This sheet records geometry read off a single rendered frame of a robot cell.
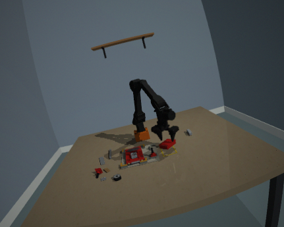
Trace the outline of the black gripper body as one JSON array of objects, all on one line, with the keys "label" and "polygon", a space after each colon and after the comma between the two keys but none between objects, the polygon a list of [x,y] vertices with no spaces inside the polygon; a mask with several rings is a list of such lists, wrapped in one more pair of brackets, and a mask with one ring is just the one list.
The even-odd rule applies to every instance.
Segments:
[{"label": "black gripper body", "polygon": [[[179,131],[179,127],[178,127],[178,126],[172,126],[172,127],[168,128],[168,127],[169,127],[169,125],[168,125],[168,120],[165,120],[165,119],[164,119],[164,120],[158,120],[157,123],[159,123],[159,124],[163,124],[163,123],[164,123],[164,125],[165,125],[165,127],[166,127],[165,130],[168,130],[168,132],[169,132],[170,134],[174,134],[174,133],[176,133],[177,131]],[[155,128],[155,126],[152,127],[152,129],[151,129],[152,132],[154,132],[154,131],[153,131],[154,128]]]}]

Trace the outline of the black toy tyre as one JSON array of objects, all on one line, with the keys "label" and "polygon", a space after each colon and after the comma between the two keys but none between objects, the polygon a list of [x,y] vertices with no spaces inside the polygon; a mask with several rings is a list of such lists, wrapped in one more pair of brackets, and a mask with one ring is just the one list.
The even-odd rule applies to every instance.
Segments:
[{"label": "black toy tyre", "polygon": [[118,181],[121,179],[121,175],[120,174],[116,174],[113,176],[114,181]]}]

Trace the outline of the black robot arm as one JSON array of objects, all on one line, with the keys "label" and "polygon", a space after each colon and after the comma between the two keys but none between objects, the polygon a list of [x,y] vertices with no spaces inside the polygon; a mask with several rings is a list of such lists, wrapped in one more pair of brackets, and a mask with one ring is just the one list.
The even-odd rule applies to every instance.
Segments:
[{"label": "black robot arm", "polygon": [[[165,99],[160,95],[157,95],[155,91],[149,86],[146,80],[135,79],[129,82],[130,89],[133,91],[134,96],[134,108],[133,114],[133,125],[136,126],[137,133],[146,131],[143,122],[146,121],[145,113],[142,111],[140,90],[143,89],[146,95],[150,98],[151,104],[155,109],[154,112],[157,114],[158,120],[174,120],[175,112],[172,111]],[[155,134],[160,134],[166,129],[164,123],[157,124],[153,129]]]}]

